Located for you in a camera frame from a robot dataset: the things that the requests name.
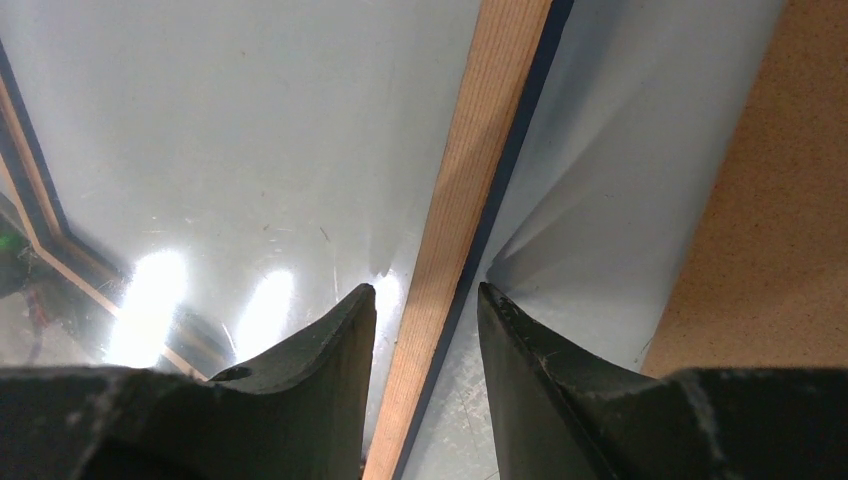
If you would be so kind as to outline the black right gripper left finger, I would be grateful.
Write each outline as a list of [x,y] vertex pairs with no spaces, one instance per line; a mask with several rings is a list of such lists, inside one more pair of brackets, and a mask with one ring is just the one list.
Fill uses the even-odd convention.
[[356,479],[376,327],[362,284],[214,378],[128,367],[1,372],[5,479]]

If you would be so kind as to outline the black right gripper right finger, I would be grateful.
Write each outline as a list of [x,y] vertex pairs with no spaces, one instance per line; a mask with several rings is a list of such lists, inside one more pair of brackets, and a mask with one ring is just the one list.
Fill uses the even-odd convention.
[[654,379],[542,325],[493,285],[477,319],[504,479],[843,479],[847,373],[693,368]]

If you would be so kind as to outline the wooden picture frame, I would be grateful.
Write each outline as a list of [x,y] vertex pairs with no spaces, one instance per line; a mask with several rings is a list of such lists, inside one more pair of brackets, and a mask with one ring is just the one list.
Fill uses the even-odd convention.
[[[381,397],[385,403],[390,403],[403,385],[411,387],[414,397],[421,394],[457,289],[468,271],[468,256],[494,188],[498,165],[525,104],[525,87],[547,45],[549,22],[566,7],[562,1],[476,2],[480,9],[390,359]],[[207,381],[319,320],[357,286],[371,285],[353,287],[305,327],[211,376],[193,372],[176,354],[169,354],[163,366],[106,362],[100,345],[107,329],[117,322],[117,306],[113,296],[99,288],[99,281],[109,276],[110,267],[93,250],[69,239],[53,186],[45,179],[46,168],[35,156],[34,133],[22,123],[23,110],[1,44],[1,175],[7,184],[6,193],[17,208],[38,261],[49,268],[53,280],[79,293],[93,309],[88,315],[78,307],[64,312],[75,329],[75,346],[88,347],[88,358],[46,367],[128,367]]]

